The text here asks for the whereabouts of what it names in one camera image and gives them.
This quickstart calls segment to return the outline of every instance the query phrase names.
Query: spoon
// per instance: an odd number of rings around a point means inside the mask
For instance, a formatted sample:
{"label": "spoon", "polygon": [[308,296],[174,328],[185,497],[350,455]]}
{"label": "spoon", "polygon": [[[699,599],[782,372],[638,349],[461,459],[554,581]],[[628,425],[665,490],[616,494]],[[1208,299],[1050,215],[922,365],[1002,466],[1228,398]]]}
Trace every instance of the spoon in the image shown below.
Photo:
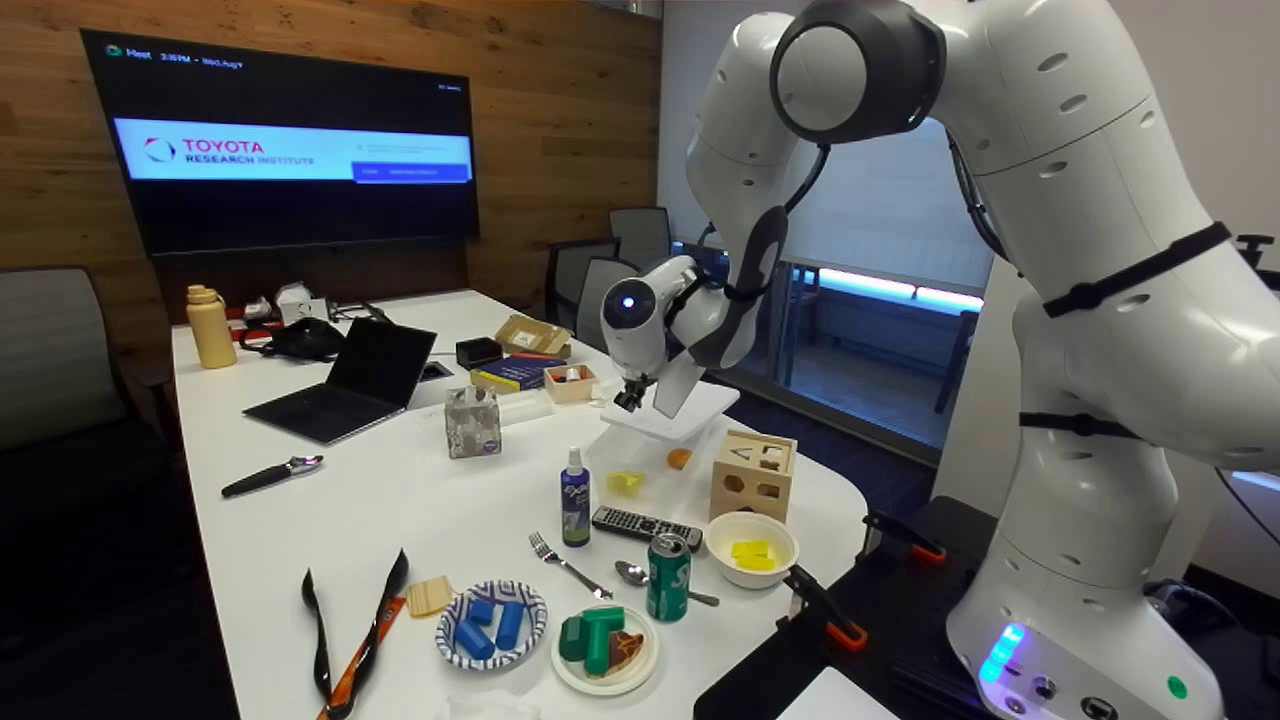
{"label": "spoon", "polygon": [[[616,562],[610,570],[616,570],[616,577],[619,577],[624,586],[633,586],[633,587],[645,587],[645,586],[648,586],[648,570],[638,570],[638,566]],[[699,599],[699,603],[706,603],[706,608],[719,608],[719,596],[703,596],[703,591],[689,591],[689,596]]]}

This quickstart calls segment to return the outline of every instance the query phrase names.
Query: remote control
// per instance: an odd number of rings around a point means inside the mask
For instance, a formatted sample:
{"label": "remote control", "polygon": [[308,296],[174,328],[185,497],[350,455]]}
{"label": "remote control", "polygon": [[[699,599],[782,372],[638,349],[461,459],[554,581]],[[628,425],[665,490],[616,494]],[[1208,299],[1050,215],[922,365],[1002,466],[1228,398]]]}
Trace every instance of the remote control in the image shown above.
{"label": "remote control", "polygon": [[619,509],[605,509],[605,505],[593,513],[593,525],[599,533],[633,537],[633,541],[645,541],[645,545],[653,545],[653,537],[661,530],[671,530],[689,545],[689,554],[703,550],[703,533],[699,530],[656,520],[656,516],[637,516],[637,513],[619,513]]}

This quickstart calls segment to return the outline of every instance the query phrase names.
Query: wall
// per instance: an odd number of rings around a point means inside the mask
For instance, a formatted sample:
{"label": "wall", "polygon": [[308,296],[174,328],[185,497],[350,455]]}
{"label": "wall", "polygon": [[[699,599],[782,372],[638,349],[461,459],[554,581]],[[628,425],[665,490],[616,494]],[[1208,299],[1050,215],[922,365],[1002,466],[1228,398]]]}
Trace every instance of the wall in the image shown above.
{"label": "wall", "polygon": [[78,30],[472,77],[478,243],[468,255],[316,255],[280,269],[331,279],[338,271],[342,291],[472,279],[516,310],[538,310],[543,243],[605,238],[606,207],[653,204],[653,21],[586,0],[2,0],[0,269],[88,264],[118,355],[165,360],[168,315],[132,229]]}
{"label": "wall", "polygon": [[[1280,30],[1277,0],[1111,0],[1156,80],[1165,115],[1208,212],[1237,233],[1280,233]],[[1007,332],[1017,277],[992,271],[965,390],[954,398],[947,449],[937,494],[1001,513],[1007,470],[1017,459],[1017,349]],[[1215,476],[1172,455],[1180,476],[1180,520],[1158,554],[1156,573],[1177,577],[1190,562],[1239,586],[1280,596],[1277,545],[1224,502]],[[1249,494],[1263,516],[1280,516],[1280,494]]]}

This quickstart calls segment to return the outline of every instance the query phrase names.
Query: tongs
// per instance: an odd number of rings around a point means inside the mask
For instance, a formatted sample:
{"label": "tongs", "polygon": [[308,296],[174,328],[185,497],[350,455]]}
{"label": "tongs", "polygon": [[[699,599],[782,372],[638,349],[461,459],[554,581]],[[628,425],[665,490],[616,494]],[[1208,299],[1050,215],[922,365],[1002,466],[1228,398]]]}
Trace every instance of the tongs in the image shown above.
{"label": "tongs", "polygon": [[849,620],[849,615],[838,612],[838,603],[836,603],[800,566],[786,570],[782,586],[786,586],[805,603],[812,603],[814,612],[828,615],[828,630],[824,630],[824,631],[828,631],[828,640],[832,640],[836,650],[844,650],[844,654],[864,654],[864,650],[871,646],[871,631],[860,630],[855,620]]}
{"label": "tongs", "polygon": [[355,697],[364,688],[364,682],[372,677],[372,662],[376,662],[376,646],[389,637],[397,612],[399,612],[399,587],[402,587],[402,577],[406,577],[406,557],[399,554],[389,581],[385,581],[385,596],[376,603],[376,615],[372,615],[372,630],[364,631],[347,674],[331,686],[331,670],[328,670],[328,640],[322,640],[322,615],[319,615],[319,596],[316,596],[316,586],[313,586],[313,573],[304,577],[304,603],[316,620],[316,662],[313,662],[313,682],[316,682],[316,693],[322,701],[319,707],[319,720],[342,720],[350,718],[355,707]]}

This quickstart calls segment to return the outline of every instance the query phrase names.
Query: condiment bottle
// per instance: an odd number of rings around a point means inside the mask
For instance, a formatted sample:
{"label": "condiment bottle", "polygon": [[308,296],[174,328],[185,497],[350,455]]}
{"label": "condiment bottle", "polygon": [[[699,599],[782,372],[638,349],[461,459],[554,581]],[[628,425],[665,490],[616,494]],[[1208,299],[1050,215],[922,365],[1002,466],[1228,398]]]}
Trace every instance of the condiment bottle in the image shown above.
{"label": "condiment bottle", "polygon": [[583,550],[593,541],[593,474],[578,454],[569,454],[558,474],[558,541]]}
{"label": "condiment bottle", "polygon": [[189,324],[205,369],[237,365],[227,306],[217,288],[189,286]]}

